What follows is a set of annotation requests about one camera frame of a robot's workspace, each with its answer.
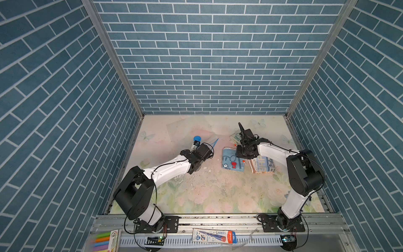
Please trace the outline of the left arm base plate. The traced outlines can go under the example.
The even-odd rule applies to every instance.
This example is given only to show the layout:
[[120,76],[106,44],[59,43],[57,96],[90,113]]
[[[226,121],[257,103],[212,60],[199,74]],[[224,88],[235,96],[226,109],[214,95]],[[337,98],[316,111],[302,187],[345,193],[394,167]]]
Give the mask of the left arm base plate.
[[179,216],[162,216],[154,225],[144,220],[137,222],[135,233],[177,233]]

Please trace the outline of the clear vacuum bag blue zip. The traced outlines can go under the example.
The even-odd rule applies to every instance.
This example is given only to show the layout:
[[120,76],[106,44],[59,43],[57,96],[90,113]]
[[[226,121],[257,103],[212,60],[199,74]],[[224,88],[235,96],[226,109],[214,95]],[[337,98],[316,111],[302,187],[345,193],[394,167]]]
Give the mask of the clear vacuum bag blue zip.
[[201,138],[200,143],[208,143],[213,147],[219,136],[214,132],[212,125],[205,116],[195,115],[167,124],[167,132],[173,143],[180,150],[190,149],[194,143],[194,137]]

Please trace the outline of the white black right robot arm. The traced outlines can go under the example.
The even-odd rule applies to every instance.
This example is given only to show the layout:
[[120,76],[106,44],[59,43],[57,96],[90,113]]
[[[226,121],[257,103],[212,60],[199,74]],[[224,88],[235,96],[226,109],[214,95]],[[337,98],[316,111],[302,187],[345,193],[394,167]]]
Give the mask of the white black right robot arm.
[[236,156],[252,160],[259,156],[271,158],[288,169],[291,190],[285,203],[279,208],[276,218],[280,230],[287,232],[301,222],[301,211],[309,197],[320,190],[325,182],[325,173],[317,163],[312,151],[286,149],[265,138],[253,134],[250,129],[240,129],[240,144]]

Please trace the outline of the blue cartoon towel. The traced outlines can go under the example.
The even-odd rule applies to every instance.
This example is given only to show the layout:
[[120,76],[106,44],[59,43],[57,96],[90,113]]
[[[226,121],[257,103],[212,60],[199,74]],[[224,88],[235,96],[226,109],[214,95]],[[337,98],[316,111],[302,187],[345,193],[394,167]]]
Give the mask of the blue cartoon towel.
[[221,167],[226,170],[243,172],[245,161],[236,155],[236,149],[225,147],[222,150]]

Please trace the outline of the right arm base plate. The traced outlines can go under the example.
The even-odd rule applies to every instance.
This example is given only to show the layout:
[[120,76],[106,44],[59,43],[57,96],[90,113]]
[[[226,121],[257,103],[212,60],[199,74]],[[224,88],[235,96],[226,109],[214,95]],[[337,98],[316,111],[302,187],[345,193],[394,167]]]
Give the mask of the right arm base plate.
[[283,215],[258,214],[256,218],[261,223],[265,233],[305,232],[301,215],[294,219],[288,219]]

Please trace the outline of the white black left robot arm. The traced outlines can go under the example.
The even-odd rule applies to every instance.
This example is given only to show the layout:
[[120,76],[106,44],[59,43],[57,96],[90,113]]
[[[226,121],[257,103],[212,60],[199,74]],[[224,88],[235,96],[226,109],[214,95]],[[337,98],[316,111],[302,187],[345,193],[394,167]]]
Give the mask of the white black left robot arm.
[[151,203],[157,188],[178,176],[198,171],[213,156],[214,148],[208,143],[202,143],[194,150],[182,150],[177,157],[155,167],[143,170],[135,166],[117,186],[113,198],[129,220],[139,218],[154,225],[163,216],[156,205]]

